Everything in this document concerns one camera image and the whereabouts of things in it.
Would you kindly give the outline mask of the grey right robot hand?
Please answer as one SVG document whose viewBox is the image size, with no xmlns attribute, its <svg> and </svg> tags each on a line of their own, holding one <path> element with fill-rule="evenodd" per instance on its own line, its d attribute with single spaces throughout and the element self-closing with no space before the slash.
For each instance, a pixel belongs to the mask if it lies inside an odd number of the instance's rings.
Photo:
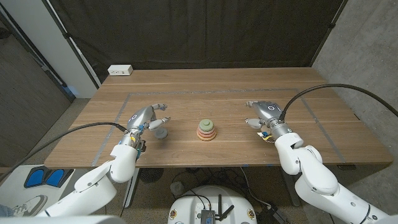
<svg viewBox="0 0 398 224">
<path fill-rule="evenodd" d="M 267 128 L 267 133 L 271 135 L 274 140 L 284 134 L 291 133 L 290 127 L 280 119 L 282 110 L 277 103 L 270 101 L 247 101 L 245 106 L 252 108 L 257 115 L 257 118 L 246 118 L 245 122 L 248 126 L 254 129 Z"/>
</svg>

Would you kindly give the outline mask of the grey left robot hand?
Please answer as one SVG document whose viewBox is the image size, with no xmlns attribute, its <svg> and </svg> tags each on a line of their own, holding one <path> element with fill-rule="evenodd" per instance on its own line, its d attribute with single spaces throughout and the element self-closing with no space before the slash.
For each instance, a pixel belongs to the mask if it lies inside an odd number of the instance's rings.
<svg viewBox="0 0 398 224">
<path fill-rule="evenodd" d="M 141 108 L 127 122 L 127 130 L 132 133 L 142 134 L 145 129 L 148 129 L 149 131 L 154 131 L 154 136 L 157 139 L 165 139 L 168 131 L 162 126 L 170 120 L 170 117 L 157 119 L 155 110 L 164 111 L 166 108 L 166 104 L 159 103 Z"/>
</svg>

